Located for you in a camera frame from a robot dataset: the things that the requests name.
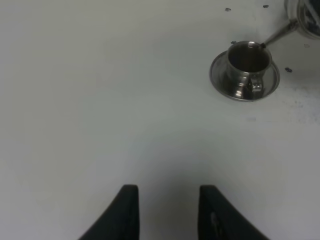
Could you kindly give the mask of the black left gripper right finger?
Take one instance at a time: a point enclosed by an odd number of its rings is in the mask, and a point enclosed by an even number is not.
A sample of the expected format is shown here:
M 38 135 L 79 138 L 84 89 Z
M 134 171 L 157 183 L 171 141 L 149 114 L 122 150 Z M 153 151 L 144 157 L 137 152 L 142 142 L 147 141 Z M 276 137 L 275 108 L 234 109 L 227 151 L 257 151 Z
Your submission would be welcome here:
M 200 240 L 267 240 L 214 185 L 199 188 Z

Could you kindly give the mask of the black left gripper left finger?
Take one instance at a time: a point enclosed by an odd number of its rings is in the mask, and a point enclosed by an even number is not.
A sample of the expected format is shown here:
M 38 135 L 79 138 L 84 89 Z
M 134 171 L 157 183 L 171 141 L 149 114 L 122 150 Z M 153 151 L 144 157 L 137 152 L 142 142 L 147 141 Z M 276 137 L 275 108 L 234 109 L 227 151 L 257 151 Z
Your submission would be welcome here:
M 125 184 L 81 240 L 138 240 L 139 188 Z

